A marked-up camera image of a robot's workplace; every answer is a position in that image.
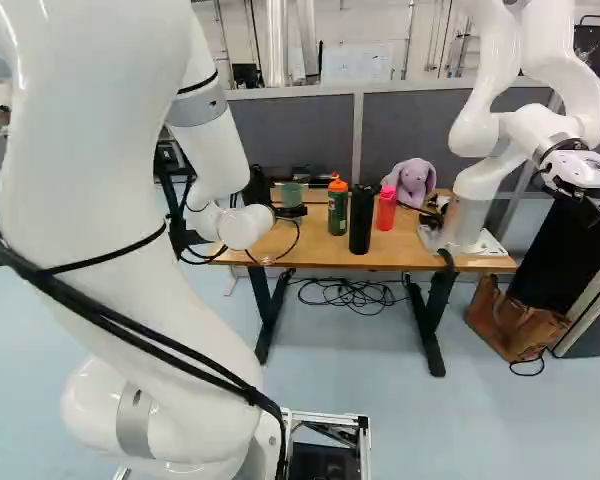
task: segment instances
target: desk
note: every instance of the desk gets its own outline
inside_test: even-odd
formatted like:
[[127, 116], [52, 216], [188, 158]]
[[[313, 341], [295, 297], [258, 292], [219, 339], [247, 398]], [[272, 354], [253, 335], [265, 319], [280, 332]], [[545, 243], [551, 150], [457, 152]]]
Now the desk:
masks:
[[[448, 191], [438, 192], [448, 195]], [[229, 250], [213, 261], [216, 265], [246, 266], [253, 287], [262, 327], [255, 353], [265, 364], [276, 331], [284, 293], [296, 268], [337, 268], [360, 270], [434, 271], [429, 299], [425, 305], [420, 287], [407, 278], [407, 288], [416, 317], [418, 331], [429, 371], [433, 376], [446, 373], [436, 329], [446, 308], [449, 294], [460, 272], [514, 272], [517, 268], [511, 257], [458, 256], [448, 265], [439, 255], [431, 255], [418, 234], [418, 213], [398, 207], [393, 229], [381, 232], [374, 226], [371, 247], [366, 255], [354, 255], [349, 251], [349, 236], [334, 237], [327, 231], [326, 190], [309, 192], [308, 215], [300, 225], [300, 239], [296, 247], [284, 258], [275, 262], [276, 267], [287, 267], [276, 284], [273, 295], [269, 291], [264, 267], [255, 263], [242, 251]], [[265, 255], [279, 255], [291, 245], [296, 237], [295, 226], [278, 221], [274, 228], [250, 249], [256, 259]]]

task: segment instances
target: whiteboard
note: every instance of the whiteboard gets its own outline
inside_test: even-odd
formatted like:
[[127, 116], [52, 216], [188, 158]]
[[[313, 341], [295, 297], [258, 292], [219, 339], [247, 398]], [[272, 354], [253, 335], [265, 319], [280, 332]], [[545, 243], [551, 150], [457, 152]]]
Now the whiteboard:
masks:
[[391, 44], [327, 46], [322, 54], [322, 84], [388, 82], [392, 59]]

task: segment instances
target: tangled cables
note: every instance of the tangled cables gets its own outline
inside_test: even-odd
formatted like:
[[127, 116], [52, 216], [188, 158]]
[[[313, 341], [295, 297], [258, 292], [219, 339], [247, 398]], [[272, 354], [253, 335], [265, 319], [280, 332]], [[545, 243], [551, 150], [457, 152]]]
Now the tangled cables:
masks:
[[[347, 307], [358, 315], [374, 316], [380, 314], [386, 307], [405, 301], [408, 295], [396, 297], [391, 284], [400, 284], [406, 292], [407, 281], [405, 274], [400, 280], [370, 280], [352, 281], [346, 278], [305, 278], [290, 282], [290, 285], [302, 284], [298, 289], [298, 300], [305, 305], [331, 305]], [[323, 300], [314, 300], [307, 296], [311, 287], [322, 289]]]

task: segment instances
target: stuffed bunny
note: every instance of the stuffed bunny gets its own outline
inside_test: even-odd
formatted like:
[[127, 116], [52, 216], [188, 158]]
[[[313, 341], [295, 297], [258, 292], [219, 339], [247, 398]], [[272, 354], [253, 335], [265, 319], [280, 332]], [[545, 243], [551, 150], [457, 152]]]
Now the stuffed bunny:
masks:
[[398, 202], [421, 208], [436, 187], [436, 169], [426, 160], [412, 158], [393, 167], [381, 183], [395, 187]]

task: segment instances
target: pink bottle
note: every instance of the pink bottle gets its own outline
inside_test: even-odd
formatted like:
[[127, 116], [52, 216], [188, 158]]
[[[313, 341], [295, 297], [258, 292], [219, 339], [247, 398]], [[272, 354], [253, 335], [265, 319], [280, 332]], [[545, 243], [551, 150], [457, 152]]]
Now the pink bottle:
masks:
[[396, 216], [396, 188], [385, 185], [378, 199], [378, 218], [376, 226], [384, 232], [393, 228], [393, 220]]

